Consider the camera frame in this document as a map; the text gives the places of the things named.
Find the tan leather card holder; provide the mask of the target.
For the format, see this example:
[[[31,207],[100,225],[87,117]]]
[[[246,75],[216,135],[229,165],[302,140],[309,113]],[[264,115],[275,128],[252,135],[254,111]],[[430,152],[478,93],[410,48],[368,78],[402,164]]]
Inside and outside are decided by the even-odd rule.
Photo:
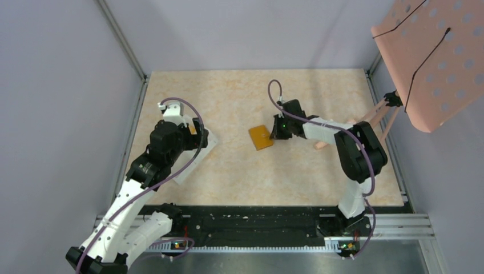
[[[252,127],[248,130],[249,136],[256,151],[271,147],[274,141],[270,138],[270,132],[265,125]]]

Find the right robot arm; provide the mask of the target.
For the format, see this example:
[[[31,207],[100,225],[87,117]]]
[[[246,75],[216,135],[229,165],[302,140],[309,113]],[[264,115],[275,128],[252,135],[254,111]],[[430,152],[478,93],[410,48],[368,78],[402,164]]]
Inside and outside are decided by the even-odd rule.
[[[350,235],[365,211],[366,197],[374,192],[376,176],[388,163],[372,126],[368,122],[342,124],[317,115],[307,116],[297,99],[274,102],[274,105],[280,113],[274,116],[272,140],[298,136],[336,146],[348,183],[337,205],[341,216],[336,217],[334,226],[338,233]]]

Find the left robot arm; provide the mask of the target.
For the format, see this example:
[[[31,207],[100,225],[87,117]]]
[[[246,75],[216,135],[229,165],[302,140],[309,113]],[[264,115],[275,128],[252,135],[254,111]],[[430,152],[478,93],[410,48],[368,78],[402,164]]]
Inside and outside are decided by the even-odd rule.
[[[192,122],[194,134],[186,118],[158,121],[103,219],[88,239],[67,251],[66,260],[76,273],[127,273],[157,239],[181,233],[182,211],[169,203],[162,204],[136,230],[128,229],[159,187],[193,165],[207,148],[209,131],[200,118]]]

